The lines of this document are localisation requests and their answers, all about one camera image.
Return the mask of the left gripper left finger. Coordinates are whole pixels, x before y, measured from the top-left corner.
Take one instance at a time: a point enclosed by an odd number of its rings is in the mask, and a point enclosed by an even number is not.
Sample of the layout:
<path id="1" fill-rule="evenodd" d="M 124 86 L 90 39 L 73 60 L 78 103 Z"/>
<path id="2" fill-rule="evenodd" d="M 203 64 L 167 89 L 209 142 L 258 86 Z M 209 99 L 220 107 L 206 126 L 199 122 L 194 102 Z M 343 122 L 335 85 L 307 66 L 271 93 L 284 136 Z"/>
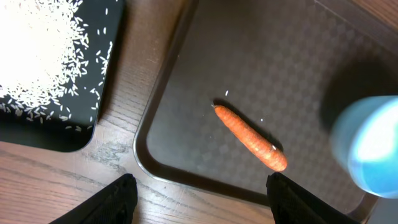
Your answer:
<path id="1" fill-rule="evenodd" d="M 50 224 L 131 224 L 137 199 L 136 179 L 124 174 Z"/>

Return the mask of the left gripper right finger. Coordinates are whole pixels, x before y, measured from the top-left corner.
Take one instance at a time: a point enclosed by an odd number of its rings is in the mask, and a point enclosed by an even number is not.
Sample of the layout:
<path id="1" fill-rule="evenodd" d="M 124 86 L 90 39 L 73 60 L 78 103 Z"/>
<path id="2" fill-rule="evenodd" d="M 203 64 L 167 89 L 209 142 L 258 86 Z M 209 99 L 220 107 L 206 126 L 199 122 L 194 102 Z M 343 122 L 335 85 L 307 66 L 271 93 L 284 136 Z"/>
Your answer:
<path id="1" fill-rule="evenodd" d="M 267 198 L 276 224 L 358 224 L 285 175 L 267 177 Z"/>

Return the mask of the light blue small bowl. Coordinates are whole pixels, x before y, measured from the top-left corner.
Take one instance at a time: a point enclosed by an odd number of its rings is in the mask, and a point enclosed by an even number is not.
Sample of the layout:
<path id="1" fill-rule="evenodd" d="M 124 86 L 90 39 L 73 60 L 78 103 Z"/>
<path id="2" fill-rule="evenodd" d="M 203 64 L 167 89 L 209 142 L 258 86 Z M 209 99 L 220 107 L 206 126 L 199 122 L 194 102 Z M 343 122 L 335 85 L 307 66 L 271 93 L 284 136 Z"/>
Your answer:
<path id="1" fill-rule="evenodd" d="M 331 129 L 339 165 L 367 193 L 397 198 L 397 97 L 372 96 L 348 106 Z"/>

